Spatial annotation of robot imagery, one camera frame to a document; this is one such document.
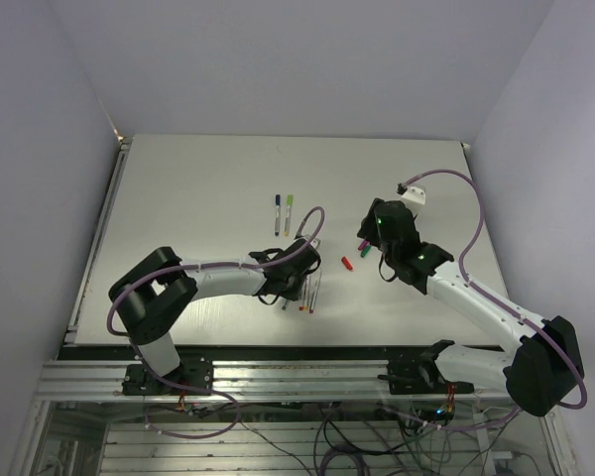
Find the yellow end white pen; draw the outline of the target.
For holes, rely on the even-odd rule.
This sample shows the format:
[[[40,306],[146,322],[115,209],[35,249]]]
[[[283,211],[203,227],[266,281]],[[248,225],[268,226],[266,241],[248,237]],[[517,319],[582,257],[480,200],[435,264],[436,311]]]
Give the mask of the yellow end white pen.
[[[309,275],[306,277],[304,283],[304,293],[303,293],[303,300],[302,300],[302,310],[308,312],[310,309],[310,302],[312,297],[312,284],[313,284],[313,277]]]

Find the red pen cap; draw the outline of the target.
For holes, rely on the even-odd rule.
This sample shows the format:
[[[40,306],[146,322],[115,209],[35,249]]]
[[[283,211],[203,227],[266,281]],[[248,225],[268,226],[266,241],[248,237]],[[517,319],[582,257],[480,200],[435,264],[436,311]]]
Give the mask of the red pen cap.
[[[345,256],[343,256],[343,257],[341,258],[341,263],[343,264],[343,266],[344,266],[344,267],[345,267],[345,268],[346,268],[348,271],[353,271],[353,266],[352,266],[352,264],[350,263],[350,261],[349,261],[349,260],[348,260],[348,259],[347,259]]]

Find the light green end white pen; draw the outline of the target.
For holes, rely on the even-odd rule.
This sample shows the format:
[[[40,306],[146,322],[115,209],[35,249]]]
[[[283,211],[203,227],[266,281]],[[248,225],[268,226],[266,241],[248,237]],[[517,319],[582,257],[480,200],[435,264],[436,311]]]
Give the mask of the light green end white pen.
[[[284,236],[289,237],[290,232],[291,232],[291,221],[292,221],[293,207],[287,206],[287,201],[286,201],[285,212],[286,213],[285,213],[285,223],[284,223]]]

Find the blue end white pen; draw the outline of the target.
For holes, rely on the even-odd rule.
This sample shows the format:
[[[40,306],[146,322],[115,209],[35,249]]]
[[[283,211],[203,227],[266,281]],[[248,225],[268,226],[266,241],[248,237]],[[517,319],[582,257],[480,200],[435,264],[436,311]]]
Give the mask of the blue end white pen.
[[[274,235],[276,237],[280,236],[281,209],[282,209],[282,205],[280,207],[277,207],[275,204]]]

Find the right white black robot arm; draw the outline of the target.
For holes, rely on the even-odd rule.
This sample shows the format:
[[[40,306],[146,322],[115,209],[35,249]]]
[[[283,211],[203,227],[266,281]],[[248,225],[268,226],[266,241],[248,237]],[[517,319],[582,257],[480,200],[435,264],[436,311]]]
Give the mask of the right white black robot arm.
[[[500,347],[442,339],[410,365],[389,364],[383,378],[392,387],[410,375],[432,393],[455,383],[507,391],[521,410],[543,417],[580,386],[584,368],[572,323],[562,316],[545,319],[466,279],[451,254],[420,240],[402,201],[375,199],[357,235],[380,249],[395,279],[456,310]]]

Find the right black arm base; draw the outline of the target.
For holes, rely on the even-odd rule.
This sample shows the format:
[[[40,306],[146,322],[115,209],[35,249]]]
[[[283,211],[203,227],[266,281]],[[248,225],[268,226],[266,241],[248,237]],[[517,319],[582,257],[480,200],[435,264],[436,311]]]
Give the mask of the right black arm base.
[[[438,371],[436,360],[440,351],[454,345],[452,340],[439,340],[423,350],[412,360],[399,357],[390,360],[386,373],[377,379],[388,383],[391,395],[445,394],[450,391],[459,394],[473,394],[471,383],[446,380]]]

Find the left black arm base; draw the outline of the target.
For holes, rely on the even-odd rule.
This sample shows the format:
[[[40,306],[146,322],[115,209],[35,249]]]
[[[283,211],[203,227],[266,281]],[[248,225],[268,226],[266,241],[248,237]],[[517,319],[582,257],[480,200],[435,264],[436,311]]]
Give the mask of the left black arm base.
[[[189,395],[203,395],[203,392],[190,391],[182,387],[195,387],[209,390],[213,384],[214,368],[203,358],[197,361],[182,361],[181,364],[170,372],[163,380],[175,383],[174,387],[165,384],[153,376],[143,364],[129,365],[122,382],[124,396],[173,396],[180,392]]]

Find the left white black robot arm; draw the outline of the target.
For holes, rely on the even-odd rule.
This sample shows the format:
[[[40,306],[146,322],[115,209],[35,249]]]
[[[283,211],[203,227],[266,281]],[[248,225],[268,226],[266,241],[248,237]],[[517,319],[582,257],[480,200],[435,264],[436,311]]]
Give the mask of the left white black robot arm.
[[[108,291],[125,335],[150,367],[147,381],[161,394],[180,385],[205,385],[211,379],[187,370],[170,330],[189,304],[223,296],[257,298],[272,305],[280,298],[299,299],[306,279],[321,265],[308,238],[298,237],[287,249],[251,252],[239,260],[185,263],[173,248],[149,254]]]

